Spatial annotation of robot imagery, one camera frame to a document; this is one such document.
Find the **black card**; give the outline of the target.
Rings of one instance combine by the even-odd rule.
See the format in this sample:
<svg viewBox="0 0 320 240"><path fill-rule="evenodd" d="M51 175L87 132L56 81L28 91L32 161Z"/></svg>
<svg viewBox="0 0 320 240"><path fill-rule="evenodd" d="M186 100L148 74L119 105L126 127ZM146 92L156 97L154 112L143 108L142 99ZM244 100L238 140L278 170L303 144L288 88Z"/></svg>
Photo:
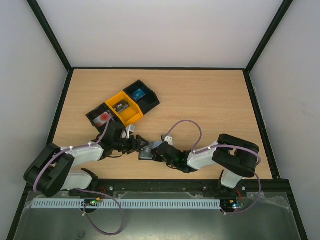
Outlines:
<svg viewBox="0 0 320 240"><path fill-rule="evenodd" d="M117 102L115 105L112 106L112 108L117 113L121 113L129 107L130 107L130 105L125 99L120 100L119 102Z"/></svg>
<svg viewBox="0 0 320 240"><path fill-rule="evenodd" d="M144 151L141 151L141 157L144 159L150 159L152 158L152 148L153 148L153 142L149 142L149 146L144 147Z"/></svg>

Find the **black leather card holder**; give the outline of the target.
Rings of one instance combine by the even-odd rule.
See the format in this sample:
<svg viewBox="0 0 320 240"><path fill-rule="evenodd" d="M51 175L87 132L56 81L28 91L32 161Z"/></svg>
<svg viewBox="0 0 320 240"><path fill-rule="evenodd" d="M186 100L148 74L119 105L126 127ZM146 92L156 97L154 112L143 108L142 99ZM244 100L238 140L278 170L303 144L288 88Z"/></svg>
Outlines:
<svg viewBox="0 0 320 240"><path fill-rule="evenodd" d="M157 156L157 148L163 143L160 141L149 141L148 145L139 151L138 159L140 161L155 161L161 162L161 157Z"/></svg>

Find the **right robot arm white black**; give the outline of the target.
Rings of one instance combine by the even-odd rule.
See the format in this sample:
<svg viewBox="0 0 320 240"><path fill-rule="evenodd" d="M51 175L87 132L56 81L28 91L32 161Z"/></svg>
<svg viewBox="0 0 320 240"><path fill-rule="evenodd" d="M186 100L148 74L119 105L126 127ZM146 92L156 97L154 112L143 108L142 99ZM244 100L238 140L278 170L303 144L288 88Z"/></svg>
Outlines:
<svg viewBox="0 0 320 240"><path fill-rule="evenodd" d="M181 151L166 141L151 150L154 161L185 174L214 164L224 167L218 183L224 196L233 193L242 179L255 176L262 161L259 151L256 144L228 134L220 134L216 142L198 150Z"/></svg>

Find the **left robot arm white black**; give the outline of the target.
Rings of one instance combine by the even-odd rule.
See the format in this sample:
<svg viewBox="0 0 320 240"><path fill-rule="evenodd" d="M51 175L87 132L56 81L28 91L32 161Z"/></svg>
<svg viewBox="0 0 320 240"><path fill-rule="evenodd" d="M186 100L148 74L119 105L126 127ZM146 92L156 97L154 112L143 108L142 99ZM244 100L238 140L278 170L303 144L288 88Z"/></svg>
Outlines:
<svg viewBox="0 0 320 240"><path fill-rule="evenodd" d="M87 169L73 171L78 165L101 161L113 151L131 154L148 146L140 135L133 135L130 128L117 121L108 121L99 127L96 139L79 146L59 147L50 143L25 171L24 180L34 192L50 198L61 190L89 187L94 174Z"/></svg>

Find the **black card in bin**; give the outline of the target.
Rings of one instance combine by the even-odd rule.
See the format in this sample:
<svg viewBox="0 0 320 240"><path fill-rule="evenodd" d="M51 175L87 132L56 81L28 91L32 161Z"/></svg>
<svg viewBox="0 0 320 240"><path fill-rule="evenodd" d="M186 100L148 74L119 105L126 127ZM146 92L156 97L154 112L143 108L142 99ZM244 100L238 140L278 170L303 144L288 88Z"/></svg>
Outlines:
<svg viewBox="0 0 320 240"><path fill-rule="evenodd" d="M112 108L117 113L121 113L129 107L130 107L130 105L125 99L120 100L119 102L117 102L115 105L112 106Z"/></svg>

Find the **red white card in bin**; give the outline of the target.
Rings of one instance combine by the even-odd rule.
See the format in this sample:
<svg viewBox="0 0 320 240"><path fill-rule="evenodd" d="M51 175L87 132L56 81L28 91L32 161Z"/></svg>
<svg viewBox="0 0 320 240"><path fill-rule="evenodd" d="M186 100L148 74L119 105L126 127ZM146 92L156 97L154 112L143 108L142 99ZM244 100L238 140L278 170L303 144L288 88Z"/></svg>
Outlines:
<svg viewBox="0 0 320 240"><path fill-rule="evenodd" d="M93 120L93 125L97 128L102 127L110 120L108 112L103 112Z"/></svg>

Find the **blue card in bin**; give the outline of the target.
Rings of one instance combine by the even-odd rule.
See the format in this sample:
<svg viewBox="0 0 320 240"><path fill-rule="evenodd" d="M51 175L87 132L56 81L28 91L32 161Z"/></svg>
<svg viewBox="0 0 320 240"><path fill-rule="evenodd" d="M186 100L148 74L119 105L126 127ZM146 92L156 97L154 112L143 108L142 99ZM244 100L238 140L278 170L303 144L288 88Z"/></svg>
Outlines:
<svg viewBox="0 0 320 240"><path fill-rule="evenodd" d="M141 88L138 88L136 91L132 93L131 96L137 102L140 99L142 99L145 95L145 92Z"/></svg>

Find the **yellow bin middle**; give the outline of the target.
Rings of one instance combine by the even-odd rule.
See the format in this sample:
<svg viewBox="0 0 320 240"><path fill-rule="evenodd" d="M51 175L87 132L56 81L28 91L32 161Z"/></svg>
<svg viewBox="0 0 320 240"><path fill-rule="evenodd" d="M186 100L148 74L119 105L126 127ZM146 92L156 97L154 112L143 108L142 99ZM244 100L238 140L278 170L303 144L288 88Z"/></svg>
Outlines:
<svg viewBox="0 0 320 240"><path fill-rule="evenodd" d="M139 105L124 91L120 91L105 103L125 127L134 124L144 116Z"/></svg>

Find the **black bin left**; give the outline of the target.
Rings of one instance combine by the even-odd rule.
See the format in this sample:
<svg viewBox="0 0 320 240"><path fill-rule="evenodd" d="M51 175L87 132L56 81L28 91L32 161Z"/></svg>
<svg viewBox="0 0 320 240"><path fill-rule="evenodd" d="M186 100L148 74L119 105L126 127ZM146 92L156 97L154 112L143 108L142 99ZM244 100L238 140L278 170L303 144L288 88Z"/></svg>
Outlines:
<svg viewBox="0 0 320 240"><path fill-rule="evenodd" d="M120 119L105 102L87 113L85 116L100 134L103 133L108 120L120 122Z"/></svg>

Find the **black bin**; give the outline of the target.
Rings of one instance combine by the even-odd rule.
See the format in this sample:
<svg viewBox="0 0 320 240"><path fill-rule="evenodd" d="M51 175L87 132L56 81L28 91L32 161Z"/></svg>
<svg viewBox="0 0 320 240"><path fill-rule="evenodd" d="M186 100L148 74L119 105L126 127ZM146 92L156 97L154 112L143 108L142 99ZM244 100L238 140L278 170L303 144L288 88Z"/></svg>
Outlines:
<svg viewBox="0 0 320 240"><path fill-rule="evenodd" d="M87 113L85 116L100 134L103 133L108 120L120 122L120 119L105 102Z"/></svg>
<svg viewBox="0 0 320 240"><path fill-rule="evenodd" d="M145 96L139 101L135 101L132 97L132 93L137 89L142 89L145 93ZM144 115L149 113L152 109L160 104L156 93L141 80L135 81L134 83L126 87L123 91L139 106Z"/></svg>

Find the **black bin right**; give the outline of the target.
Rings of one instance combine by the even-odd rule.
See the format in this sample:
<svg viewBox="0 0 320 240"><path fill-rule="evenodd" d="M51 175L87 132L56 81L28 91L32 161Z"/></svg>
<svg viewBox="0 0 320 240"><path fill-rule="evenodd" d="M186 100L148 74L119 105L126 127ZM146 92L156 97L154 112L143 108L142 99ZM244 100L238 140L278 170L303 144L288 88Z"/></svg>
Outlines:
<svg viewBox="0 0 320 240"><path fill-rule="evenodd" d="M145 93L145 96L139 101L135 101L132 97L132 93L137 89L142 89ZM141 80L135 81L134 83L126 87L123 91L139 106L144 115L149 113L152 109L160 104L156 93Z"/></svg>

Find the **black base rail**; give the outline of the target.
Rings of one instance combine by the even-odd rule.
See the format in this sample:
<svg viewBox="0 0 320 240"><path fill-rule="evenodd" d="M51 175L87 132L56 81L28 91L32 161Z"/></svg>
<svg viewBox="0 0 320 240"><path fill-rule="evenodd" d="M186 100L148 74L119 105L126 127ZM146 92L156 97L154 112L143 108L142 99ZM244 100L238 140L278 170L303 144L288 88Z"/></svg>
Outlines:
<svg viewBox="0 0 320 240"><path fill-rule="evenodd" d="M256 179L241 180L234 189L230 189L222 186L219 180L98 179L87 189L112 197L125 193L190 193L215 199L231 199L257 193L259 184Z"/></svg>

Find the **black cage frame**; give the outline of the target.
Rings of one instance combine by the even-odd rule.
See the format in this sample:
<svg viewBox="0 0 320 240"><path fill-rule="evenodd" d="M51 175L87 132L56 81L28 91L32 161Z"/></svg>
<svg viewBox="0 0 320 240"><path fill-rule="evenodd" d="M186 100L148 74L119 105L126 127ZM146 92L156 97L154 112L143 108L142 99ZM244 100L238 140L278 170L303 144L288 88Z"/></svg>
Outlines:
<svg viewBox="0 0 320 240"><path fill-rule="evenodd" d="M61 95L59 98L59 102L57 105L57 109L55 111L55 115L54 115L53 122L52 122L52 125L50 128L49 134L48 134L46 144L53 142L53 139L56 134L57 127L58 127L58 123L60 120L60 116L61 116L61 113L63 110L63 106L65 104L65 99L67 97L69 86L72 81L72 76L73 76L74 70L77 70L77 69L81 69L81 70L82 69L84 69L84 70L109 70L110 69L110 70L152 70L152 71L155 71L155 70L160 70L160 71L164 71L164 70L172 70L172 71L177 71L177 70L184 70L184 71L186 71L186 70L190 70L190 71L199 71L199 70L242 71L243 75L244 75L246 87L248 90L248 94L250 96L253 111L255 114L255 118L257 121L259 133L260 133L260 136L262 137L262 143L263 143L264 149L266 150L267 161L268 161L269 167L271 167L271 170L273 170L273 171L271 171L273 179L272 180L262 180L262 186L265 185L264 187L267 187L268 191L270 190L270 191L274 191L274 192L280 192L280 190L281 190L280 184L283 184L283 186L286 185L287 190L290 192L290 194L288 195L288 200L289 200L290 206L293 208L293 216L294 216L295 223L297 225L297 230L298 230L299 236L301 237L302 240L308 239L306 230L304 228L304 225L303 225L303 222L302 222L299 210L298 210L298 206L297 206L295 197L292 192L292 188L290 186L290 182L288 179L281 179L281 177L280 177L280 173L279 173L276 159L274 157L274 153L273 153L273 150L271 147L270 139L269 139L267 129L265 126L265 122L262 117L261 108L260 108L260 106L258 106L257 95L254 92L253 83L252 83L252 80L250 77L251 71L253 70L254 66L256 65L258 59L261 57L267 44L269 43L274 32L276 31L276 29L280 25L282 19L286 15L287 11L290 9L290 6L294 2L294 0L283 0L279 9L277 10L275 16L273 17L268 29L266 30L265 34L263 35L263 38L261 39L258 47L256 48L254 54L252 55L248 65L246 66L246 68L241 68L241 67L238 67L238 68L237 67L168 67L168 66L166 66L166 67L161 67L161 66L72 67L70 62L68 61L64 51L63 51L58 39L56 38L49 22L47 21L45 14L43 13L39 3L37 2L37 0L26 0L26 2L28 3L34 16L36 17L37 21L41 25L43 31L45 32L46 37L50 41L55 52L57 53L58 57L60 58L60 61L62 62L64 68L67 71L67 76L66 76L63 88L62 88L62 92L61 92ZM10 227L7 240L14 239L14 235L17 232L18 223L20 222L21 215L23 212L23 204L26 203L27 192L29 192L29 191L31 191L31 186L29 184L26 184L25 189L23 190L21 200L20 200L19 205L17 207L17 211L14 216L12 225Z"/></svg>

